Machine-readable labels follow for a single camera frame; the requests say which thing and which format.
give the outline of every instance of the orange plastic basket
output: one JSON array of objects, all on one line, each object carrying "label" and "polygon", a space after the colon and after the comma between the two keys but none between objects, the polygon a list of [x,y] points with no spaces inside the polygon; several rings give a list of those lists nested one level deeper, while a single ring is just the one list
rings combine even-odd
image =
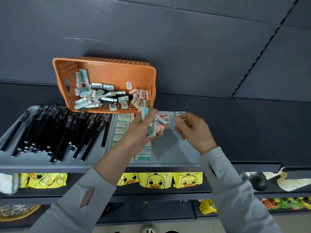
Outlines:
[{"label": "orange plastic basket", "polygon": [[[156,69],[148,62],[117,60],[96,57],[54,58],[53,65],[56,73],[58,87],[63,95],[67,107],[75,110],[75,101],[80,97],[75,96],[76,87],[75,72],[79,69],[87,69],[90,83],[104,83],[115,86],[116,91],[126,91],[127,82],[131,82],[132,89],[144,89],[149,91],[149,105],[153,108],[156,97]],[[110,111],[109,105],[86,109],[88,113],[138,113],[137,109],[128,102],[128,109],[123,110],[117,103],[117,110]]]}]

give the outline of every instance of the white sneaker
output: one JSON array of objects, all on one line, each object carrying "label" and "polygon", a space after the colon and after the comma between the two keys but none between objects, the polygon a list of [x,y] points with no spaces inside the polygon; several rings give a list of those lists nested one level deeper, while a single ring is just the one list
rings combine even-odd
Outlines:
[{"label": "white sneaker", "polygon": [[156,233],[154,231],[154,229],[152,229],[151,226],[145,226],[143,229],[142,229],[142,233]]}]

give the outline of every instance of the gray sleeve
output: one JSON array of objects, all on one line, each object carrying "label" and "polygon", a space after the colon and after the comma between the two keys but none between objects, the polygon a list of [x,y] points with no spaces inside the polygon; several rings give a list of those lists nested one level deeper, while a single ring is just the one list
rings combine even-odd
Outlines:
[{"label": "gray sleeve", "polygon": [[[85,193],[94,189],[89,203],[80,208]],[[43,214],[29,233],[92,232],[116,187],[91,168],[72,188]]]},{"label": "gray sleeve", "polygon": [[198,159],[213,189],[212,199],[226,232],[282,232],[266,207],[254,196],[252,184],[241,179],[220,147]]}]

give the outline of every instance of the barcode label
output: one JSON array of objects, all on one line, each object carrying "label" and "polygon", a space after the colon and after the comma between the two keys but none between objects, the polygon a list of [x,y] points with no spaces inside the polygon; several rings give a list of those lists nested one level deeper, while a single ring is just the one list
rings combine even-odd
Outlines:
[{"label": "barcode label", "polygon": [[128,90],[132,89],[132,83],[131,82],[126,82],[126,86]]}]

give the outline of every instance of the human hand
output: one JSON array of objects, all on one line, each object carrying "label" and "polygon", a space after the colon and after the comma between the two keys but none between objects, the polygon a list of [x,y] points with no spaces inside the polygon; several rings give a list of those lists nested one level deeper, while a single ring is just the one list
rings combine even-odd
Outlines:
[{"label": "human hand", "polygon": [[160,131],[159,133],[157,133],[156,137],[146,137],[148,133],[148,127],[150,123],[154,121],[156,112],[157,109],[152,109],[143,121],[141,115],[136,115],[135,119],[131,123],[124,136],[117,143],[126,145],[128,147],[129,156],[134,157],[142,151],[142,149],[149,141],[163,135],[163,132]]},{"label": "human hand", "polygon": [[174,117],[174,120],[176,122],[174,130],[181,135],[183,140],[187,139],[201,155],[217,147],[204,119],[192,113],[184,113]]}]

